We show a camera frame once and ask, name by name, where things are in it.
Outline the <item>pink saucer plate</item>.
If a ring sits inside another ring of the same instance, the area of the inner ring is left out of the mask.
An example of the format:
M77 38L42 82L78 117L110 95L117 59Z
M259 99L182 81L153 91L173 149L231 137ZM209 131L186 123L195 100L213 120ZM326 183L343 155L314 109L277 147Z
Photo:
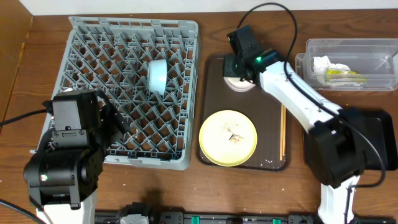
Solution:
M236 92L246 92L256 86L248 81L241 81L238 77L224 77L223 79L225 83Z

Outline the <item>light blue bowl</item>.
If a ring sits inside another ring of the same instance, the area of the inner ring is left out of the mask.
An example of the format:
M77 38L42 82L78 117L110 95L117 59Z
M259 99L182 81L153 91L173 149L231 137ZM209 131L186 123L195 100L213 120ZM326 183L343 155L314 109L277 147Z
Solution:
M164 95L167 84L167 71L166 59L153 60L149 63L147 84L150 92Z

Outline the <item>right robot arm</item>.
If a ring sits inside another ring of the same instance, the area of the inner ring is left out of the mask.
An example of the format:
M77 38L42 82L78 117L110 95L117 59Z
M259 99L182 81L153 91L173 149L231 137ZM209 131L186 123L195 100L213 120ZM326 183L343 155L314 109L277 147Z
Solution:
M307 134L305 159L321 183L318 217L323 223L350 223L354 191L364 172L365 137L353 126L360 117L345 111L306 84L274 49L264 50L249 26L227 35L233 50L224 77L258 86L281 102Z

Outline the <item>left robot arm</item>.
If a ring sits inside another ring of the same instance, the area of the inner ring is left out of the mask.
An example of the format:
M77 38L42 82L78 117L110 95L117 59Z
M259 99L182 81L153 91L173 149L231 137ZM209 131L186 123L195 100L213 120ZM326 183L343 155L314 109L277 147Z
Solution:
M129 125L101 90L72 90L44 103L54 128L24 168L29 200L45 223L94 223L106 150Z

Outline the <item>white napkin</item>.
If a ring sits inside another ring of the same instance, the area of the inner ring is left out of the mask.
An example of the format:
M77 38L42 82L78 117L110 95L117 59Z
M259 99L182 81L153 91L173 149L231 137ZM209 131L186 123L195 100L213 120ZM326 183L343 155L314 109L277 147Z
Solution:
M353 86L361 86L362 84L355 83L330 83L325 81L326 70L328 68L338 69L338 70L351 70L349 66L341 63L331 63L327 56L322 57L313 57L313 73L316 76L317 80L323 84L332 87L343 86L343 85L353 85Z

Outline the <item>wooden chopstick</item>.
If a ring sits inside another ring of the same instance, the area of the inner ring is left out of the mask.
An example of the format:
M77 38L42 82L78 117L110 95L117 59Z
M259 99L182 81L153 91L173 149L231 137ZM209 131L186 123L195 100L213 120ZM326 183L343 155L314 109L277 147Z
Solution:
M282 120L282 105L280 107L280 152L279 152L279 160L282 161L282 127L283 127L283 120Z
M286 145L286 107L282 105L282 120L283 120L283 127L282 127L282 158L285 156L285 145Z

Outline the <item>orange snack wrapper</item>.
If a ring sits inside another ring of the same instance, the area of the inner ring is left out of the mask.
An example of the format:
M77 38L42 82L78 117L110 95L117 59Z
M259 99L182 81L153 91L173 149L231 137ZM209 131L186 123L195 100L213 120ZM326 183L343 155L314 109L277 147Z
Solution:
M330 83L355 83L355 84L367 84L368 80L362 75L353 72L351 70L338 70L328 68L326 70L326 82Z

